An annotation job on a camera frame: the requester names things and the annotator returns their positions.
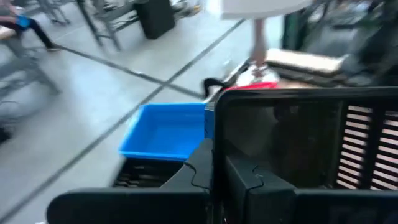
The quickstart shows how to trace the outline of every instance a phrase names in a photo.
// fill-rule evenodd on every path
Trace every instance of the red object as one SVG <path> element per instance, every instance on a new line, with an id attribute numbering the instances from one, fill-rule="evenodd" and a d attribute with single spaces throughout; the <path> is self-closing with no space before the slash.
<path id="1" fill-rule="evenodd" d="M 263 82 L 255 83 L 246 86 L 233 86 L 226 90 L 259 90 L 259 89 L 276 89 L 278 88 L 278 83 L 276 82 Z"/>

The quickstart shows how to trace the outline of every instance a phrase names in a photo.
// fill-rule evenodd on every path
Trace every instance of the blue plastic tray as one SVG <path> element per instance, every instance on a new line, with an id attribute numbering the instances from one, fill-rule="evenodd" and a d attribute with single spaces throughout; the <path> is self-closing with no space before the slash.
<path id="1" fill-rule="evenodd" d="M 204 138 L 204 103 L 143 105 L 120 153 L 131 158 L 184 161 Z"/>

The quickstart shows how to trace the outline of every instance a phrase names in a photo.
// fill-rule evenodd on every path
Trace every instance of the gray concrete floor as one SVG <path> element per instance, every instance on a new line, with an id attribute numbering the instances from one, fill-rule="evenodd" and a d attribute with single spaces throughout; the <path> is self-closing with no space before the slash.
<path id="1" fill-rule="evenodd" d="M 35 16 L 57 44 L 69 49 L 39 54 L 40 66 L 62 93 L 50 96 L 34 83 L 12 96 L 20 103 L 14 112 L 29 115 L 0 146 L 1 224 L 41 222 L 57 195 L 107 186 L 139 105 L 201 101 L 201 81 L 222 77 L 223 64 L 237 66 L 251 46 L 249 22 L 219 21 L 201 12 L 179 20 L 157 40 L 147 40 L 139 23 L 131 25 L 118 33 L 123 50 L 117 52 L 111 43 L 96 44 L 74 3 L 62 9 L 69 26 Z M 267 33 L 270 45 L 278 47 L 281 17 L 267 21 Z M 40 45 L 32 31 L 24 43 Z M 10 57 L 0 50 L 0 59 Z M 145 75 L 135 75 L 136 70 Z"/>

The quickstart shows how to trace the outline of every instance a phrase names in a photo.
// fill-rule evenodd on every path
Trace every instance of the floor line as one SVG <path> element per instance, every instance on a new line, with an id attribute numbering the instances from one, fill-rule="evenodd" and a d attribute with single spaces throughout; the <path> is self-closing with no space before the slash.
<path id="1" fill-rule="evenodd" d="M 126 68 L 126 67 L 123 67 L 121 65 L 118 65 L 116 63 L 113 63 L 113 62 L 110 62 L 108 60 L 105 60 L 105 59 L 102 59 L 102 58 L 99 58 L 99 57 L 95 57 L 95 56 L 80 52 L 78 50 L 71 49 L 69 47 L 65 47 L 65 46 L 62 46 L 62 45 L 59 45 L 59 47 L 61 49 L 63 49 L 63 50 L 66 50 L 66 51 L 71 52 L 73 54 L 79 55 L 81 57 L 93 60 L 95 62 L 101 63 L 101 64 L 109 66 L 111 68 L 115 68 L 117 70 L 124 71 L 128 75 L 132 75 L 132 76 L 135 76 L 135 77 L 143 78 L 143 79 L 145 79 L 145 80 L 147 80 L 149 82 L 153 82 L 153 83 L 156 83 L 156 84 L 159 84 L 159 85 L 167 85 L 171 89 L 174 89 L 176 91 L 179 91 L 179 92 L 181 92 L 183 94 L 186 94 L 186 95 L 189 95 L 189 96 L 192 96 L 192 97 L 195 97 L 195 98 L 202 98 L 201 94 L 199 94 L 197 92 L 194 92 L 194 91 L 191 91 L 189 89 L 186 89 L 184 87 L 180 87 L 180 86 L 176 86 L 176 85 L 170 85 L 170 84 L 166 83 L 166 81 L 160 80 L 158 78 L 154 78 L 154 77 L 152 77 L 150 75 L 146 75 L 146 74 L 141 73 L 141 72 L 133 72 L 132 70 L 130 70 L 130 69 Z"/>
<path id="2" fill-rule="evenodd" d="M 182 75 L 186 70 L 197 63 L 201 58 L 203 58 L 207 53 L 209 53 L 213 48 L 215 48 L 222 40 L 224 40 L 232 31 L 238 28 L 243 23 L 243 20 L 237 22 L 234 26 L 228 29 L 221 37 L 217 38 L 212 44 L 210 44 L 205 50 L 200 52 L 193 60 L 188 62 L 184 67 L 182 67 L 178 72 L 176 72 L 171 78 L 166 82 L 162 82 L 161 86 L 156 88 L 151 94 L 145 97 L 137 106 L 125 114 L 121 119 L 119 119 L 115 124 L 113 124 L 108 130 L 96 138 L 91 144 L 84 148 L 78 155 L 76 155 L 67 164 L 57 170 L 53 175 L 51 175 L 45 182 L 40 184 L 33 192 L 31 192 L 27 197 L 23 198 L 15 207 L 10 209 L 3 217 L 0 219 L 0 224 L 4 224 L 9 221 L 12 217 L 18 214 L 28 203 L 44 192 L 48 187 L 50 187 L 55 181 L 57 181 L 64 173 L 70 170 L 75 164 L 77 164 L 82 158 L 89 154 L 93 149 L 95 149 L 104 139 L 106 139 L 110 134 L 112 134 L 120 125 L 126 122 L 140 107 L 140 105 L 150 102 L 153 97 L 156 96 L 165 87 L 170 86 L 176 78 Z"/>

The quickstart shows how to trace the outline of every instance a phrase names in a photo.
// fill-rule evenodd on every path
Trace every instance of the black trash can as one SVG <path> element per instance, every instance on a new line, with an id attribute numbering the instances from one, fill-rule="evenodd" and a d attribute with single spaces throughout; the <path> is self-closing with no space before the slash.
<path id="1" fill-rule="evenodd" d="M 148 39 L 157 39 L 175 26 L 169 0 L 140 0 L 134 7 Z"/>

